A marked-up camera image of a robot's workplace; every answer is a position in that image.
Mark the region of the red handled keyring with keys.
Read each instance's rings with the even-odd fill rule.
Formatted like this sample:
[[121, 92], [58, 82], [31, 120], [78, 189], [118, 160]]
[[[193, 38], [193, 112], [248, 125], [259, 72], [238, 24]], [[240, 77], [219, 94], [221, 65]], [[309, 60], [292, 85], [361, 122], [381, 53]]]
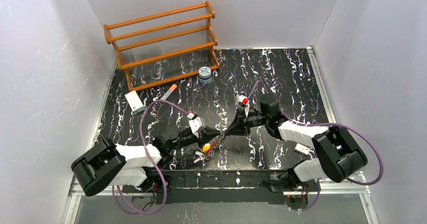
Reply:
[[212, 143], [205, 144], [202, 148], [195, 150], [193, 152], [194, 156], [194, 163], [197, 162], [204, 162], [204, 161], [210, 161], [213, 158], [213, 155], [218, 149], [218, 147], [221, 145], [223, 141], [222, 137], [216, 138]]

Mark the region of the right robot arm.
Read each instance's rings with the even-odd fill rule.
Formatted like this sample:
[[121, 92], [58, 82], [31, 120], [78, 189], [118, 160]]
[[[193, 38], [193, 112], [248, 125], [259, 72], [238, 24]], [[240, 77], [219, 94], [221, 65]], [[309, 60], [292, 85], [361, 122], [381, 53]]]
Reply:
[[264, 126], [276, 139], [312, 148], [317, 157], [289, 168], [284, 179], [286, 183], [298, 185], [326, 178], [340, 183], [367, 165], [366, 154], [345, 127], [297, 123], [281, 112], [272, 94], [262, 95], [259, 103], [260, 110], [256, 110], [247, 97], [237, 95], [236, 116], [224, 135], [248, 136], [252, 128]]

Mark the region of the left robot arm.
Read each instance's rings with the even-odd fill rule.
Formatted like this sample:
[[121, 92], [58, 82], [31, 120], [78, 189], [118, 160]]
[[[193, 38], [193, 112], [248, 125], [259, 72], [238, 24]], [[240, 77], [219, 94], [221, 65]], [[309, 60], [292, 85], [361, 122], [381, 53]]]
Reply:
[[219, 135], [219, 130], [208, 126], [199, 132], [169, 126], [146, 146], [115, 144], [107, 138], [77, 158], [70, 168], [86, 196], [94, 196], [108, 186], [143, 188], [147, 180], [159, 179], [155, 168], [161, 169], [171, 161], [173, 151], [195, 143], [204, 147]]

